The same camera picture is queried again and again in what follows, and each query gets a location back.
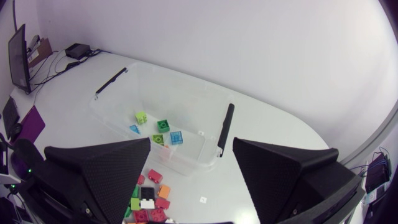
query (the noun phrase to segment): toy block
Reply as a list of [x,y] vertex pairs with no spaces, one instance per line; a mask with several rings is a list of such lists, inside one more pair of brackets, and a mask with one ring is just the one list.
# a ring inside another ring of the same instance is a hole
[[138,185],[142,185],[144,182],[145,182],[145,177],[144,177],[143,175],[140,175],[140,176],[138,177],[137,184],[138,184]]
[[175,132],[170,133],[170,138],[172,140],[172,144],[182,144],[181,131],[175,131]]
[[132,126],[130,126],[130,130],[134,131],[137,134],[141,134],[141,132],[139,131],[137,125],[133,124]]
[[157,192],[157,196],[167,199],[170,193],[170,187],[166,185],[161,185],[159,191]]
[[147,115],[143,111],[136,113],[136,118],[138,124],[144,124],[145,122],[147,122]]
[[149,180],[155,182],[156,184],[159,184],[162,181],[163,176],[162,176],[162,174],[151,169],[148,173],[148,178],[149,178]]
[[168,218],[164,223],[176,223],[176,222],[172,218]]
[[167,131],[170,131],[170,126],[167,120],[158,121],[157,129],[159,130],[160,133],[165,133]]
[[152,140],[161,146],[164,146],[163,142],[163,134],[154,134],[152,135]]
[[133,211],[132,212],[134,215],[134,218],[136,219],[136,222],[148,222],[148,213],[146,210],[141,210],[141,211]]
[[154,222],[163,222],[167,219],[166,214],[164,213],[163,209],[155,209],[150,211],[150,217]]
[[168,209],[169,206],[170,206],[170,202],[168,200],[157,198],[155,201],[155,207],[157,207],[157,208]]
[[141,187],[141,199],[155,200],[155,189],[153,187]]
[[128,218],[130,216],[130,214],[131,214],[131,208],[127,207],[126,212],[124,213],[124,217]]
[[136,185],[136,188],[135,188],[134,191],[132,192],[131,197],[138,198],[138,192],[139,192],[139,187]]
[[155,202],[152,199],[142,199],[140,205],[142,209],[155,209]]
[[131,198],[131,210],[139,211],[141,210],[139,206],[139,199],[138,198]]

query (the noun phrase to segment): orange block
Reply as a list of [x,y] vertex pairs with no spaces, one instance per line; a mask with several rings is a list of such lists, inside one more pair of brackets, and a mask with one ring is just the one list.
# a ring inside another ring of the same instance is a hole
[[157,196],[167,199],[167,197],[169,196],[169,193],[170,193],[170,187],[168,187],[166,185],[161,185],[160,190],[157,192]]

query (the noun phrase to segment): purple mat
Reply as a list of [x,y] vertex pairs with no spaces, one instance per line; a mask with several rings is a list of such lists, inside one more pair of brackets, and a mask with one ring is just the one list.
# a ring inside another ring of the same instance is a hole
[[28,139],[34,143],[45,127],[45,123],[37,111],[36,106],[33,106],[32,109],[30,109],[30,111],[26,114],[25,118],[21,122],[21,125],[22,131],[16,140]]

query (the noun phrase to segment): red block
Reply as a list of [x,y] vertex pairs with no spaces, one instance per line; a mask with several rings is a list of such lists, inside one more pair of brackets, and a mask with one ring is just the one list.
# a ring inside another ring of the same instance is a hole
[[161,209],[168,209],[170,206],[170,202],[168,200],[164,200],[161,198],[157,198],[155,202],[155,207],[161,208]]
[[163,176],[162,176],[162,174],[160,174],[160,173],[154,171],[153,169],[151,169],[151,170],[149,171],[149,173],[148,173],[148,178],[149,178],[151,181],[153,181],[153,182],[155,182],[156,184],[158,184],[158,183],[160,183],[160,181],[162,181]]
[[146,210],[133,211],[136,223],[149,222],[148,213]]
[[144,183],[144,181],[145,181],[145,177],[144,177],[143,175],[140,175],[140,176],[138,177],[137,184],[138,184],[138,185],[141,185],[141,184]]
[[162,222],[167,219],[166,214],[163,209],[155,209],[150,212],[150,216],[152,217],[152,221]]

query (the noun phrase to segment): white table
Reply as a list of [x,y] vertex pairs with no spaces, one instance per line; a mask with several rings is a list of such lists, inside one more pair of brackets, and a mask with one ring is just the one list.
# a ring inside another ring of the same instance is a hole
[[[49,58],[40,71],[43,75],[37,75],[34,80],[40,81],[46,76],[46,68],[51,61]],[[57,70],[62,70],[72,61],[63,58]],[[43,156],[45,146],[82,147],[120,141],[117,134],[92,117],[88,103],[100,86],[135,61],[101,53],[44,85],[35,103],[46,125],[35,142]],[[54,74],[53,67],[51,69],[50,75]],[[36,91],[26,95],[16,88],[11,93],[21,120],[32,107]],[[234,137],[305,149],[328,148],[311,127],[295,116],[236,91],[228,91],[234,96],[235,111],[224,156],[215,169],[185,177],[151,161],[144,167],[145,175],[149,169],[155,169],[164,176],[162,183],[171,187],[168,198],[171,204],[165,213],[180,223],[259,223],[232,152]],[[144,186],[154,184],[146,178]],[[206,203],[200,202],[201,197],[207,198]]]

